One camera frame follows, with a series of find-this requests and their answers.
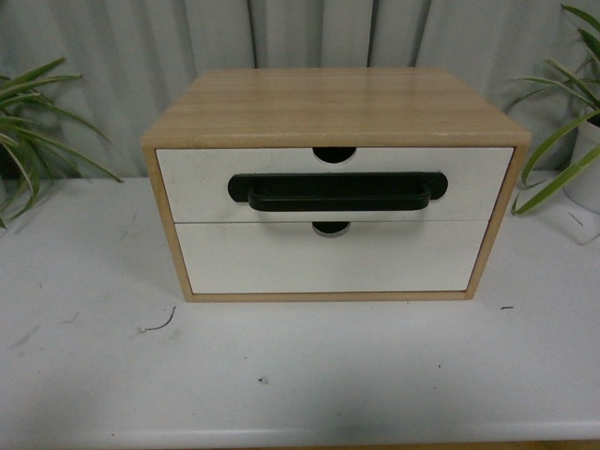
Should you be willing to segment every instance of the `cabinet top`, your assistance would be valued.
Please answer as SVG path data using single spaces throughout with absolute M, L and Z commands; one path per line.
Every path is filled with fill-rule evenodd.
M 436 68 L 204 72 L 142 137 L 144 149 L 515 146 L 529 133 Z

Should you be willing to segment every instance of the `white drawer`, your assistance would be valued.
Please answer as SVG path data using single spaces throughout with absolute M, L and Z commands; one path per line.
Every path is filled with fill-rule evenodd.
M 464 291 L 485 221 L 176 224 L 193 293 Z
M 158 149 L 175 223 L 325 220 L 489 220 L 513 147 L 357 148 L 339 164 L 312 148 Z M 239 173 L 441 172 L 448 189 L 419 211 L 261 212 L 228 193 Z

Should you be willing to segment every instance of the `black plastic handle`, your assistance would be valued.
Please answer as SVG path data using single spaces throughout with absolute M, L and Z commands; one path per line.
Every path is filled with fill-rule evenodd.
M 237 174 L 228 190 L 257 211 L 415 211 L 448 188 L 441 172 Z

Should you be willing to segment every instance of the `plant leaf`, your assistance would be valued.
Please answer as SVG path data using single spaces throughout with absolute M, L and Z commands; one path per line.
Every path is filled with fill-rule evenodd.
M 15 218 L 17 218 L 17 217 L 23 215 L 24 213 L 26 213 L 27 211 L 29 211 L 31 208 L 34 207 L 34 205 L 36 204 L 36 201 L 37 201 L 37 199 L 34 196 L 30 195 L 25 206 L 23 208 L 21 208 L 19 211 L 17 211 L 17 213 L 10 216 L 8 218 L 8 220 L 14 220 Z
M 593 28 L 595 28 L 598 33 L 600 33 L 600 22 L 597 21 L 593 15 L 588 14 L 587 12 L 582 11 L 581 9 L 577 9 L 576 7 L 569 7 L 567 5 L 561 5 L 561 6 L 562 6 L 562 9 L 570 12 L 571 14 L 575 14 L 581 20 L 587 22 L 589 25 L 591 25 Z
M 543 202 L 545 199 L 554 194 L 557 190 L 566 185 L 573 178 L 578 176 L 582 171 L 584 171 L 590 164 L 592 164 L 596 159 L 600 157 L 600 143 L 596 145 L 592 150 L 590 150 L 584 157 L 582 157 L 579 161 L 571 164 L 564 171 L 559 173 L 559 175 L 554 178 L 547 186 L 545 186 L 542 190 L 540 190 L 537 194 L 531 197 L 528 201 L 522 204 L 520 207 L 517 207 L 518 195 L 513 202 L 513 206 L 511 207 L 512 214 L 519 216 L 527 213 L 534 209 L 535 206 Z
M 586 47 L 588 47 L 588 50 L 590 50 L 590 53 L 592 53 L 593 58 L 596 60 L 596 62 L 600 62 L 600 40 L 585 30 L 579 28 L 578 31 L 581 35 L 581 40 L 583 40 Z
M 0 87 L 3 90 L 5 90 L 5 89 L 8 89 L 9 87 L 17 85 L 17 84 L 31 82 L 31 81 L 41 77 L 44 73 L 51 71 L 56 66 L 60 66 L 65 61 L 66 61 L 66 58 L 55 59 L 54 61 L 51 61 L 50 63 L 45 64 L 44 66 L 36 67 L 32 70 L 28 70 L 24 74 L 19 75 L 13 79 L 9 79 L 7 82 L 4 82 Z
M 27 139 L 23 139 L 22 137 L 20 137 L 19 142 L 21 143 L 21 150 L 24 153 L 28 154 L 29 160 L 30 160 L 30 169 L 29 169 L 29 179 L 31 180 L 31 184 L 33 186 L 33 194 L 34 197 L 37 197 L 39 194 L 39 172 L 38 172 L 38 166 L 35 163 L 35 160 L 37 159 L 37 155 L 34 152 L 32 146 L 31 146 L 31 142 Z
M 4 101 L 0 101 L 0 110 L 4 110 L 5 108 L 8 108 L 9 106 L 14 105 L 15 103 L 22 103 L 31 98 L 38 97 L 41 97 L 41 93 L 39 92 L 32 92 L 31 94 L 17 94 L 15 97 L 8 98 Z
M 69 117 L 73 120 L 75 120 L 76 122 L 94 130 L 97 134 L 99 134 L 100 136 L 102 136 L 104 139 L 106 139 L 108 142 L 110 142 L 111 140 L 102 132 L 100 131 L 98 128 L 96 128 L 94 125 L 92 125 L 90 122 L 88 122 L 87 120 L 85 120 L 83 117 L 73 113 L 73 112 L 69 112 L 67 110 L 64 110 L 52 103 L 47 103 L 46 101 L 43 101 L 39 98 L 33 98 L 31 99 L 32 103 L 36 103 L 40 108 L 52 111 L 53 113 L 57 113 L 57 114 L 63 114 L 66 117 Z
M 19 172 L 21 173 L 21 176 L 27 182 L 27 185 L 29 186 L 29 190 L 31 191 L 31 195 L 34 196 L 34 192 L 35 192 L 34 186 L 33 186 L 32 182 L 31 182 L 31 180 L 29 179 L 29 175 L 27 174 L 27 170 L 24 168 L 24 166 L 22 165 L 21 161 L 15 155 L 14 148 L 11 150 L 10 147 L 11 147 L 11 145 L 6 145 L 6 144 L 4 146 L 4 148 L 7 150 L 7 153 L 10 156 L 10 158 L 14 161 L 14 163 L 19 168 Z
M 81 75 L 58 75 L 56 77 L 43 78 L 41 80 L 35 80 L 32 82 L 22 82 L 21 84 L 12 85 L 8 89 L 5 88 L 8 82 L 5 82 L 4 84 L 0 85 L 0 100 L 11 98 L 17 94 L 30 91 L 35 87 L 43 86 L 45 84 L 79 80 L 81 77 Z
M 5 115 L 4 117 L 0 117 L 0 128 L 10 128 L 12 124 L 35 124 L 38 125 L 38 122 L 29 119 L 23 119 L 22 117 L 15 117 L 12 115 Z
M 571 95 L 573 97 L 577 97 L 580 100 L 584 101 L 589 106 L 594 107 L 594 105 L 591 101 L 589 101 L 586 97 L 582 96 L 579 92 L 574 91 L 569 86 L 565 85 L 563 82 L 557 82 L 556 80 L 550 80 L 548 78 L 541 78 L 541 77 L 522 77 L 522 78 L 517 78 L 517 80 L 538 83 L 538 84 L 548 84 L 548 85 L 558 87 L 559 89 L 566 91 L 569 95 Z
M 534 96 L 535 94 L 539 94 L 540 92 L 546 91 L 550 88 L 550 86 L 546 86 L 546 87 L 541 87 L 539 89 L 535 89 L 534 91 L 531 91 L 529 94 L 524 95 L 523 97 L 519 97 L 516 100 L 514 100 L 513 102 L 511 102 L 507 107 L 506 110 L 510 111 L 512 108 L 514 108 L 515 106 L 517 106 L 521 101 L 523 101 L 525 98 L 529 98 L 531 96 Z
M 44 145 L 43 148 L 45 149 L 45 151 L 52 153 L 55 157 L 57 157 L 58 159 L 63 161 L 65 164 L 67 164 L 69 166 L 69 168 L 72 171 L 74 171 L 77 176 L 83 177 L 82 171 L 79 170 L 79 167 L 77 167 L 77 164 L 75 164 L 73 161 L 71 161 L 68 157 L 64 157 L 63 155 L 61 155 L 60 152 L 57 152 L 49 145 Z
M 2 143 L 3 145 L 18 145 L 14 139 L 2 132 L 0 132 L 0 143 Z
M 51 139 L 51 138 L 49 138 L 47 136 L 44 136 L 44 135 L 39 134 L 39 133 L 36 133 L 36 132 L 31 131 L 31 130 L 26 129 L 26 128 L 19 128 L 18 131 L 21 132 L 22 134 L 26 135 L 26 136 L 29 136 L 30 138 L 34 138 L 36 141 L 41 141 L 41 142 L 46 143 L 48 145 L 51 145 L 53 147 L 59 148 L 59 149 L 63 150 L 65 153 L 68 153 L 69 155 L 71 155 L 71 156 L 73 156 L 75 158 L 81 159 L 82 161 L 86 162 L 90 166 L 95 167 L 99 171 L 101 171 L 101 172 L 109 175 L 114 181 L 117 181 L 119 183 L 123 183 L 123 180 L 121 180 L 118 176 L 116 176 L 115 174 L 113 174 L 112 172 L 110 172 L 108 169 L 105 169 L 104 167 L 102 167 L 98 163 L 94 162 L 89 157 L 85 157 L 81 153 L 78 153 L 77 151 L 73 150 L 69 146 L 64 145 L 63 143 L 61 143 L 59 141 L 56 141 L 54 139 Z
M 559 70 L 564 76 L 566 76 L 571 81 L 571 83 L 577 86 L 581 90 L 581 92 L 587 98 L 590 99 L 595 109 L 600 109 L 600 100 L 593 94 L 593 92 L 588 88 L 588 86 L 586 86 L 585 83 L 577 77 L 577 75 L 575 75 L 568 68 L 566 68 L 561 63 L 553 59 L 547 59 L 546 62 L 554 68 L 556 68 L 557 70 Z
M 38 148 L 37 145 L 35 145 L 33 142 L 30 142 L 30 145 L 31 145 L 31 150 L 36 155 L 37 160 L 41 164 L 41 167 L 44 168 L 44 172 L 48 175 L 48 178 L 50 178 L 50 181 L 54 182 L 54 174 L 53 174 L 52 169 L 50 168 L 50 164 L 48 164 L 48 161 L 46 160 L 46 158 L 44 157 L 44 155 L 42 154 L 42 152 L 40 151 L 40 149 Z
M 588 112 L 587 114 L 581 115 L 577 117 L 575 120 L 572 120 L 568 124 L 560 127 L 554 133 L 552 133 L 545 141 L 539 144 L 539 146 L 533 151 L 532 155 L 529 157 L 525 165 L 523 166 L 523 171 L 521 172 L 521 182 L 526 187 L 531 187 L 527 184 L 527 178 L 529 177 L 530 172 L 533 169 L 533 166 L 537 162 L 537 160 L 543 156 L 546 151 L 562 136 L 576 128 L 579 124 L 582 124 L 586 120 L 600 114 L 600 110 Z

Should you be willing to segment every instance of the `gray curtain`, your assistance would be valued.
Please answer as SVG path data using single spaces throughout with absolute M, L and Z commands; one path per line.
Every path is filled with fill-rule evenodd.
M 438 67 L 505 110 L 544 58 L 585 57 L 559 0 L 0 0 L 0 73 L 60 56 L 84 78 L 55 94 L 111 138 L 60 133 L 121 176 L 146 174 L 139 140 L 207 69 Z M 600 16 L 597 0 L 570 4 Z M 509 113 L 539 143 L 571 111 L 545 96 Z M 550 160 L 568 157 L 566 142 Z

